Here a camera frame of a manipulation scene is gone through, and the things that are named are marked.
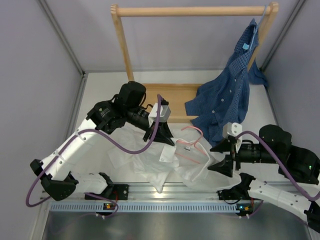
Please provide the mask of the pink wire hanger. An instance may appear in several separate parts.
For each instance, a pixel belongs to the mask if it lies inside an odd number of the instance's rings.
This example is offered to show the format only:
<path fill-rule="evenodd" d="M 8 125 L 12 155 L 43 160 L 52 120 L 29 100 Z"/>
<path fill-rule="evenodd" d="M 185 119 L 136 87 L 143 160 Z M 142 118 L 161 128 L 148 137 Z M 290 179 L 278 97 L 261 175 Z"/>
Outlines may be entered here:
<path fill-rule="evenodd" d="M 199 133 L 199 136 L 196 140 L 192 141 L 178 139 L 175 144 L 176 150 L 174 155 L 179 159 L 185 159 L 194 164 L 203 165 L 208 160 L 208 153 L 200 144 L 200 140 L 203 138 L 204 134 L 202 130 L 195 126 L 185 126 L 181 131 L 183 132 L 189 129 L 196 130 Z"/>

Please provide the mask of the white shirt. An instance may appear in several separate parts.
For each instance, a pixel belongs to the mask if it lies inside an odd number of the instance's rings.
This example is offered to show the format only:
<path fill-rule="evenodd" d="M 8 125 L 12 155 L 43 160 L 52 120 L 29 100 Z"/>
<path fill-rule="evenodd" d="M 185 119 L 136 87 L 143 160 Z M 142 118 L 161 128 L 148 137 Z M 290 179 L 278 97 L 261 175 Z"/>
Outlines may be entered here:
<path fill-rule="evenodd" d="M 224 155 L 210 154 L 211 146 L 204 136 L 199 143 L 207 152 L 208 159 L 205 164 L 194 164 L 189 160 L 177 158 L 175 156 L 176 141 L 178 139 L 194 141 L 200 134 L 193 129 L 186 131 L 174 129 L 172 133 L 174 146 L 153 142 L 147 150 L 139 154 L 129 154 L 114 146 L 108 150 L 108 157 L 116 169 L 132 163 L 133 172 L 145 178 L 158 193 L 163 191 L 163 185 L 171 173 L 179 176 L 187 187 L 201 191 L 228 190 L 241 182 L 241 177 L 237 173 L 234 173 L 232 177 L 227 177 L 207 169 L 210 165 L 221 162 Z"/>

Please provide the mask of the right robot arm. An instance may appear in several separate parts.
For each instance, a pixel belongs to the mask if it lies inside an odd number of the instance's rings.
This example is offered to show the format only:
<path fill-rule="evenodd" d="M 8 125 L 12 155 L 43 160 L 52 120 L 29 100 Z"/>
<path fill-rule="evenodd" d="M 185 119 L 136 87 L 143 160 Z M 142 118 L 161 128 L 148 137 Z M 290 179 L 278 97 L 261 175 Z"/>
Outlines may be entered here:
<path fill-rule="evenodd" d="M 312 230 L 320 231 L 320 159 L 315 153 L 294 146 L 292 135 L 273 124 L 263 126 L 255 134 L 244 131 L 239 123 L 228 122 L 222 137 L 211 152 L 226 155 L 222 161 L 208 166 L 208 170 L 231 178 L 242 163 L 278 164 L 278 173 L 299 193 L 289 193 L 242 172 L 238 183 L 219 190 L 220 200 L 268 202 L 295 215 Z"/>

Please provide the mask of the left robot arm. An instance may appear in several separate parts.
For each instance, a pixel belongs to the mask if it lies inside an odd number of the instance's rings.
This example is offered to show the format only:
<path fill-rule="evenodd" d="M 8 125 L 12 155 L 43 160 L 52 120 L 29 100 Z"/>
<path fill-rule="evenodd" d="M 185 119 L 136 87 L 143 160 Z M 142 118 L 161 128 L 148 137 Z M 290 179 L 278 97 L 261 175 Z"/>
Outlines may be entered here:
<path fill-rule="evenodd" d="M 171 114 L 169 102 L 157 95 L 157 102 L 152 105 L 151 112 L 147 112 L 143 107 L 146 97 L 147 89 L 143 84 L 129 81 L 112 99 L 96 103 L 60 147 L 49 156 L 30 163 L 36 175 L 34 184 L 41 183 L 44 191 L 55 201 L 64 200 L 74 193 L 89 194 L 93 199 L 109 199 L 113 195 L 114 183 L 107 174 L 79 174 L 72 172 L 72 169 L 99 136 L 131 155 L 145 152 L 153 142 L 174 146 L 168 126 Z M 110 137 L 126 123 L 145 132 L 142 140 L 146 145 L 142 149 L 126 149 Z"/>

